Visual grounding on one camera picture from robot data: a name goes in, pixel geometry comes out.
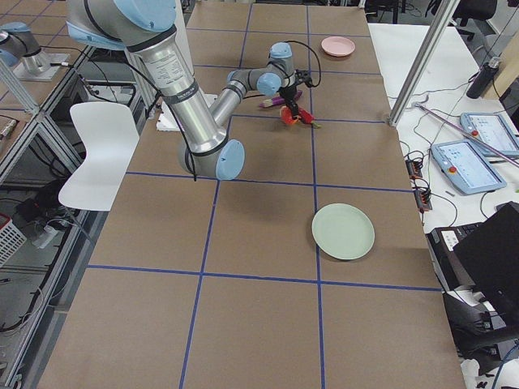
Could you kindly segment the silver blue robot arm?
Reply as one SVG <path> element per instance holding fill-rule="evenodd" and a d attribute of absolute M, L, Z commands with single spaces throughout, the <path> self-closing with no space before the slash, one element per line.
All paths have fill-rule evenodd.
<path fill-rule="evenodd" d="M 264 68 L 236 70 L 208 105 L 176 43 L 174 1 L 69 1 L 67 28 L 76 41 L 137 55 L 172 112 L 184 138 L 179 162 L 193 176 L 233 180 L 245 161 L 241 142 L 223 127 L 246 94 L 279 95 L 293 119 L 302 117 L 298 85 L 312 87 L 308 72 L 295 68 L 291 44 L 274 44 Z"/>
<path fill-rule="evenodd" d="M 25 23 L 1 26 L 1 60 L 21 80 L 49 82 L 62 65 L 69 65 L 69 57 L 45 52 Z"/>

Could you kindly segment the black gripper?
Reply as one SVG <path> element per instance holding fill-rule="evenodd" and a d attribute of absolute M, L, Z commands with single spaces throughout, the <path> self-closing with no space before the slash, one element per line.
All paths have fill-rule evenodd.
<path fill-rule="evenodd" d="M 315 86 L 310 71 L 296 70 L 289 78 L 288 85 L 282 88 L 282 96 L 295 97 L 298 93 L 298 86 L 301 84 L 304 84 L 307 88 L 313 88 Z M 299 118 L 299 108 L 296 98 L 287 99 L 286 106 L 290 110 L 292 118 Z"/>

